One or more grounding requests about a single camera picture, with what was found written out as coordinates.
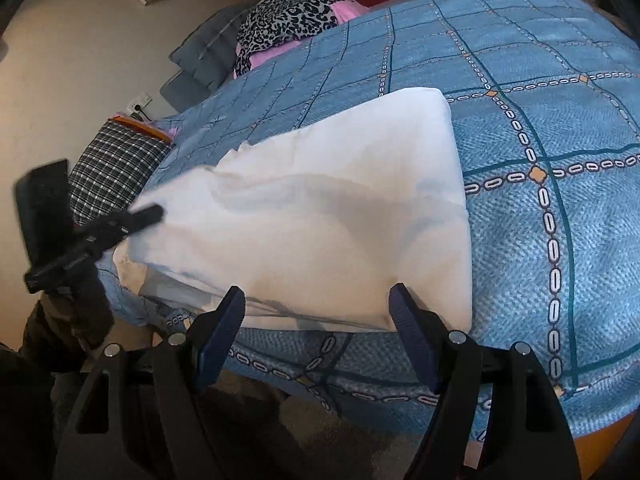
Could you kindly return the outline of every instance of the orange trim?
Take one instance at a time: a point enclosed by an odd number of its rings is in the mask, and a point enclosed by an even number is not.
[[[589,478],[605,461],[609,453],[625,433],[635,413],[626,416],[615,424],[575,439],[575,450],[578,454],[582,478]]]
[[[140,121],[137,121],[130,117],[117,115],[117,116],[113,116],[111,120],[116,121],[117,123],[126,124],[127,126],[130,126],[140,134],[155,137],[156,139],[160,139],[163,142],[166,142],[167,144],[172,143],[171,139],[167,136],[166,133],[161,132],[160,130],[156,130],[154,127],[149,126],[148,124],[145,124],[145,123],[141,123]]]

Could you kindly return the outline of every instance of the blue bedspread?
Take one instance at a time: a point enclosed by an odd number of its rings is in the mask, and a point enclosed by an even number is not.
[[[640,403],[640,52],[579,0],[418,0],[313,38],[167,120],[157,186],[248,140],[405,87],[442,90],[464,172],[476,341],[529,342],[574,435]],[[133,322],[186,312],[103,281]],[[243,329],[226,366],[378,428],[422,432],[435,398],[395,333]],[[490,393],[473,438],[482,440]]]

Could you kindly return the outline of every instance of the white wall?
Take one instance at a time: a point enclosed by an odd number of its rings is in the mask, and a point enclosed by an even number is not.
[[[101,124],[141,91],[152,118],[177,71],[167,55],[216,10],[242,0],[26,0],[0,55],[0,341],[20,345],[36,296],[15,217],[13,184],[34,166],[75,163]]]

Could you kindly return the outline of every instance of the screw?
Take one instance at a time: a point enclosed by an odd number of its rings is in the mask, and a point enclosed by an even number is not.
[[[185,341],[187,341],[187,336],[185,336],[182,332],[176,332],[175,334],[171,334],[169,336],[169,345],[171,346],[180,346]]]
[[[521,355],[527,355],[529,352],[531,352],[531,347],[524,341],[518,341],[514,348],[516,349],[516,352]]]
[[[449,341],[456,345],[462,345],[462,343],[466,341],[466,335],[464,332],[460,332],[460,330],[452,330],[449,332]]]
[[[104,354],[107,357],[115,357],[120,353],[120,345],[118,343],[111,343],[104,349]]]

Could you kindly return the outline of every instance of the dark sleeve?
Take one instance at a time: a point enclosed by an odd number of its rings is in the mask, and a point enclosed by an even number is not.
[[[0,477],[51,478],[52,384],[50,374],[0,344]]]
[[[20,354],[49,372],[73,372],[98,348],[113,316],[96,269],[69,290],[43,294],[27,320]]]

